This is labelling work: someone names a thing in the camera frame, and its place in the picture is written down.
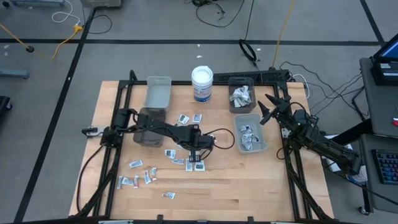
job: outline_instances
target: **gray floor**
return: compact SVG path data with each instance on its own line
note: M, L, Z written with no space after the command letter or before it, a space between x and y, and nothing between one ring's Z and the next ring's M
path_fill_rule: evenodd
M394 0L366 0L385 40L397 32ZM71 0L74 13L82 15L81 4ZM241 1L224 0L220 5L227 18L236 13ZM255 2L248 39L276 40L289 8L289 0ZM88 39L222 39L244 37L251 1L245 1L241 13L227 28L214 28L197 21L195 7L183 0L125 1L120 9L100 9L113 20L107 34L90 34ZM207 6L200 15L216 21L216 9ZM51 21L51 15L68 8L34 6L0 7L0 22L20 38L64 39L76 23L69 18L62 24ZM90 31L108 27L106 19L94 20ZM9 36L0 30L0 38ZM283 40L377 41L359 0L297 0ZM37 51L51 54L55 44L32 44ZM12 222L32 168L40 151L53 115L62 85L77 45L66 44L53 61L27 54L18 44L0 44L0 67L26 69L28 80L0 78L0 95L12 98L14 108L0 128L0 223ZM274 56L274 45L253 45L259 67L267 70ZM285 60L302 63L317 72L333 88L359 73L359 59L372 55L379 47L296 46L280 47L277 67ZM24 221L62 218L68 215L86 139L80 129L90 125L98 91L103 80L127 79L130 69L143 80L150 75L168 75L174 80L189 80L192 69L208 65L215 73L254 70L238 45L153 44L116 45L85 44L63 106L50 148L40 173ZM284 65L292 73L302 74L308 82L322 85L314 75L300 67ZM359 80L348 90L361 87ZM323 99L321 89L310 86L310 106ZM317 113L328 101L317 105ZM358 98L359 107L367 112L365 95ZM341 99L319 113L319 127L328 133L340 133L360 122L359 116ZM336 218L359 223L396 223L398 215L375 211L365 217L356 211L363 204L357 187L326 173L333 211Z

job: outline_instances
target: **computer monitor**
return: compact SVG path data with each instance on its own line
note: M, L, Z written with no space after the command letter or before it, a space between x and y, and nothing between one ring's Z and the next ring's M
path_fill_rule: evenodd
M373 56L378 62L398 62L398 34Z
M371 69L377 85L398 86L398 34L373 55Z

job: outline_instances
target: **yellow cable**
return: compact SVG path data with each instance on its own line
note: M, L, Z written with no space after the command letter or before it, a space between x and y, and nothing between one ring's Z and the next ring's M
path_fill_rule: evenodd
M16 39L20 44L22 44L26 49L29 48L29 46L28 46L27 44L23 43L16 35L14 35L11 31L9 31L9 30L8 30L5 26L3 26L1 23L0 23L0 27L1 27L2 29L4 29L11 37L13 37L14 39ZM75 29L75 31L73 32L73 34L72 34L68 39L66 39L66 40L64 40L63 42L61 42L60 44L58 44L58 46L57 46L57 48L55 49L55 52L54 52L54 54L52 55L52 57L49 57L49 56L47 56L47 55L44 55L44 54L39 53L39 52L36 52L36 51L33 51L33 53L36 54L36 55L38 55L39 57L42 57L42 58L45 58L45 59L49 59L49 60L54 59L54 58L57 56L58 50L59 50L59 48L61 47L61 45L63 45L64 43L66 43L66 42L68 42L70 39L72 39L79 31L83 30L83 27L82 27L82 26L74 26L74 29Z
M18 37L16 36L16 35L14 35L11 31L9 31L5 26L3 26L1 23L0 23L0 27L2 28L2 29L4 29L9 35L11 35L11 37L13 37L14 39L16 39L20 44L22 44L25 48L28 48L29 46L28 45L26 45L25 43L23 43L20 39L18 39Z
M287 16L286 16L284 26L282 27L282 30L281 30L281 32L280 32L280 34L279 34L278 43L276 44L276 50L275 50L275 55L274 55L274 61L272 62L272 67L275 65L276 58L278 57L279 43L280 43L280 40L281 40L281 38L282 38L282 34L283 34L284 31L285 31L285 27L286 27L287 21L289 20L289 17L290 17L290 15L292 14L292 11L293 11L293 8L294 8L294 3L295 3L295 0L292 0L292 3L290 4L289 13L288 13Z

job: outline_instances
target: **wooden tabletop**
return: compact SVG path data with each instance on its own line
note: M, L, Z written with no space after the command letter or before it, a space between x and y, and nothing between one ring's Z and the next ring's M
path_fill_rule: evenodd
M118 82L102 83L93 126L110 124L117 86ZM291 101L303 104L309 111L302 83L288 83L288 88ZM139 111L144 106L146 89L146 85L133 86L130 108ZM265 97L265 93L273 95L272 87L255 86L255 91L257 100L268 108L274 108ZM227 86L214 86L210 102L199 104L194 102L192 86L174 85L166 122L175 124L179 114L185 114L191 120L194 114L202 114L200 129L203 133L217 128L228 128L234 132L235 114L229 112L228 104ZM257 106L252 113L261 114L261 111ZM185 165L173 164L164 155L164 149L177 150L177 159L186 159L188 151L178 148L169 138L164 139L162 147L154 148L140 146L132 140L133 134L125 134L118 176L133 179L136 174L139 175L139 189L123 185L121 190L115 190L111 218L154 220L157 215L164 215L165 220L243 221L253 216L255 221L294 221L285 162L276 157L277 150L282 147L279 125L275 119L271 119L262 127L262 131L268 143L267 150L242 155L236 144L229 150L214 148L205 159L205 172L187 172ZM226 131L215 133L215 137L219 146L231 144L232 137ZM99 142L100 138L87 141L82 164L99 148ZM333 217L320 156L306 149L300 153L308 191L325 213ZM83 174L81 207L98 186L103 155L104 150L88 164ZM144 165L131 169L129 163L139 159ZM146 185L142 177L144 171L151 167L157 168L157 180ZM296 191L300 214L304 217L302 197ZM175 192L175 198L162 197L164 192ZM100 214L104 213L107 196L106 189ZM76 213L75 200L76 193L70 214Z

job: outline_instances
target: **floor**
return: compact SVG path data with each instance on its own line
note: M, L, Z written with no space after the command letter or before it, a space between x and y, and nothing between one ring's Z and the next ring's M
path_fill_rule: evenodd
M74 15L83 20L80 1L70 2ZM241 3L220 0L227 17L219 23L226 24ZM236 41L245 36L251 3L244 1L230 26L215 28L201 23L195 15L196 7L184 4L183 0L123 1L121 8L95 12L96 16L104 14L112 19L109 32L86 37L80 32L62 46L54 60L28 54L0 30L0 67L30 72L27 80L0 78L0 95L10 96L14 105L0 127L0 201L5 202L0 205L0 223L14 221L38 155L46 150L29 204L24 204L25 214L18 218L32 221L67 216L86 144L80 130L91 123L103 80L127 79L130 69L141 80L151 75L189 80L192 69L198 65L208 65L215 73L255 70ZM254 2L247 40L254 43L261 70L267 70L272 63L289 5L289 0ZM284 61L303 64L338 88L359 73L361 57L371 56L381 42L396 35L398 24L393 21L397 19L397 8L396 0L297 0L275 66ZM37 52L50 55L57 43L72 34L76 23L71 17L57 24L51 21L51 15L68 10L68 5L64 9L40 4L9 9L0 6L0 22ZM85 9L86 18L90 11ZM205 6L199 15L217 22L217 12L216 7ZM56 19L63 19L62 15L57 16ZM99 17L93 20L90 32L108 27L109 21ZM321 85L326 93L331 93L303 68L288 64L283 68L303 75L309 83ZM361 82L359 79L345 92L362 87ZM310 94L310 106L324 97L322 90L313 85ZM351 97L352 94L345 96L348 101ZM311 112L319 112L330 101L316 105ZM357 102L367 112L363 93ZM320 129L327 133L340 133L360 122L341 98L318 116ZM361 190L333 174L325 175L336 218L357 223L398 220L398 215L378 210L368 217L358 213L356 207L363 205Z

